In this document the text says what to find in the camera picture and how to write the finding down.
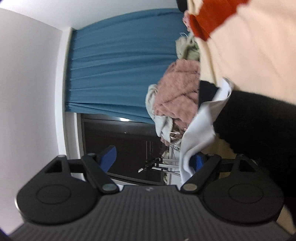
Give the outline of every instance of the curtain fold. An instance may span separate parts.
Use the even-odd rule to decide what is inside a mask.
[[[150,84],[177,59],[186,27],[178,9],[124,14],[73,32],[65,109],[153,123],[145,107]]]

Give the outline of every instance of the white garment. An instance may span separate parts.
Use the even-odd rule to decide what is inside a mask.
[[[166,115],[163,115],[163,116],[154,115],[153,104],[155,101],[155,95],[157,93],[156,87],[157,85],[150,85],[148,87],[148,92],[145,99],[145,105],[146,105],[148,114],[150,115],[150,117],[155,123],[155,130],[156,130],[157,136],[163,137],[163,139],[165,139],[170,143],[171,142],[170,132],[173,129],[173,119]]]
[[[233,89],[233,84],[226,78],[223,78],[220,84],[213,100],[201,104],[183,135],[179,161],[182,183],[185,183],[195,173],[195,170],[189,166],[190,158],[214,141],[213,122],[226,105]]]

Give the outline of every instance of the green garment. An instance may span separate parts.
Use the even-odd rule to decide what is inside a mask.
[[[190,33],[188,37],[181,36],[176,40],[176,52],[178,59],[199,61],[200,49],[194,40],[193,33]]]

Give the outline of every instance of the pink blanket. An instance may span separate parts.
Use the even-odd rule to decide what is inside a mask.
[[[178,59],[158,82],[154,114],[172,117],[180,130],[186,130],[198,109],[200,63]]]

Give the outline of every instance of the ribbed black surface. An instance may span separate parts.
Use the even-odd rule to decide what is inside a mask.
[[[275,222],[256,227],[224,223],[210,215],[199,199],[175,186],[125,186],[104,196],[87,216],[60,226],[25,223],[15,241],[281,241],[289,235]]]

